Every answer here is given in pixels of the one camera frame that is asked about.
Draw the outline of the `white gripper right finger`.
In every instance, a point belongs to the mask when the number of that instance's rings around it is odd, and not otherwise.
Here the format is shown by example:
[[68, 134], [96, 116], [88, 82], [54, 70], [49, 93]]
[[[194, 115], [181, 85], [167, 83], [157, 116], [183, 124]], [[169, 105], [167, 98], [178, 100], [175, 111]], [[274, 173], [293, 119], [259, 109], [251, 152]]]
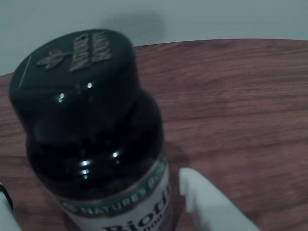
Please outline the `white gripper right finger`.
[[180, 194], [185, 198], [196, 231], [258, 231], [213, 183], [198, 171], [184, 167], [179, 170]]

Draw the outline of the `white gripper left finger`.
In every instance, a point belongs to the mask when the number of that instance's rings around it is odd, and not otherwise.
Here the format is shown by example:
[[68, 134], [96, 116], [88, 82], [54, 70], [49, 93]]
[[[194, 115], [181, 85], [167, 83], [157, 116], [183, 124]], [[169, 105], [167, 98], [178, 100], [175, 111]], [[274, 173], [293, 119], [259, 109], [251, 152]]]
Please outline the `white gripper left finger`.
[[13, 201], [0, 183], [0, 231], [21, 231], [13, 214]]

